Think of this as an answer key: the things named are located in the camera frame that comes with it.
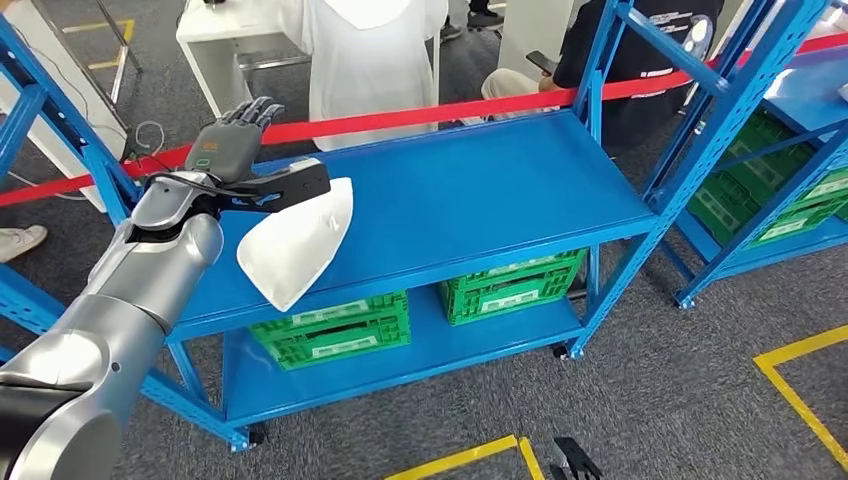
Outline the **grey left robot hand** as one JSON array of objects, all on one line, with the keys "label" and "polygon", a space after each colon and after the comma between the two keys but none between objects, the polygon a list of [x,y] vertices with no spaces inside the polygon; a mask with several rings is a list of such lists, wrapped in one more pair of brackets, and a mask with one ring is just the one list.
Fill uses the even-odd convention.
[{"label": "grey left robot hand", "polygon": [[269,96],[240,103],[201,129],[183,169],[205,172],[223,184],[246,179],[263,133],[283,109]]}]

